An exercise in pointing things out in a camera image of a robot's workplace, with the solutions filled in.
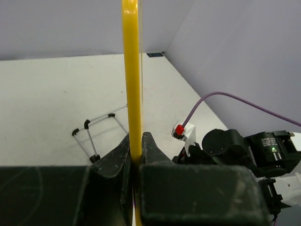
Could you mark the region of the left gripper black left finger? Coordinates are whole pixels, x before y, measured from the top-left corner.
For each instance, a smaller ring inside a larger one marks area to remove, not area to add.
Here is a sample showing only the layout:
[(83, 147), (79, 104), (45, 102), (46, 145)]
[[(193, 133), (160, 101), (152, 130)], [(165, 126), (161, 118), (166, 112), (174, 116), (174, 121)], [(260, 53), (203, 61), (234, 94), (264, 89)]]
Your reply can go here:
[(0, 169), (3, 226), (129, 226), (129, 138), (90, 166)]

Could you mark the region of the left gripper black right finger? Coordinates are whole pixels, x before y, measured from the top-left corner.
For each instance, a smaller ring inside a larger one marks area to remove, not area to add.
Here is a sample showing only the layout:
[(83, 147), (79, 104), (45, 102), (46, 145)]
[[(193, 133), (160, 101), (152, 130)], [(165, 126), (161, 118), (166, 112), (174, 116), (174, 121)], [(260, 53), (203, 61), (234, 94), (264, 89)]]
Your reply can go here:
[(142, 137), (140, 216), (144, 226), (268, 226), (269, 212), (249, 170), (175, 164), (152, 134)]

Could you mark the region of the yellow framed whiteboard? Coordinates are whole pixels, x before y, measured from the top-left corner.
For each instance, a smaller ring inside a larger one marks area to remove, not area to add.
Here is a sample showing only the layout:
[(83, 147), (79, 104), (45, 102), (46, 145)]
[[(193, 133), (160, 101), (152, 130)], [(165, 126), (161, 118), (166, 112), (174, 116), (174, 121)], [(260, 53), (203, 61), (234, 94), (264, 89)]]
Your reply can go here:
[(139, 61), (139, 9), (137, 0), (123, 0), (122, 27), (124, 44), (127, 111), (130, 154), (134, 165), (135, 224), (142, 225), (139, 202), (139, 166), (142, 156), (141, 79)]

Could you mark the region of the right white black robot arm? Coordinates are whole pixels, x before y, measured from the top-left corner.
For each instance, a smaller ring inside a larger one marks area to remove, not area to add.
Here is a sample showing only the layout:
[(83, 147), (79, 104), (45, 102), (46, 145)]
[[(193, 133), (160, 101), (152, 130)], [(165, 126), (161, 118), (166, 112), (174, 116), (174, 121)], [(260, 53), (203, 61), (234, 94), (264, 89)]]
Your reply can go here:
[(184, 142), (176, 164), (238, 165), (256, 179), (272, 214), (301, 203), (301, 135), (297, 132), (260, 132), (242, 137), (235, 129), (214, 129), (201, 144), (195, 128), (172, 136)]

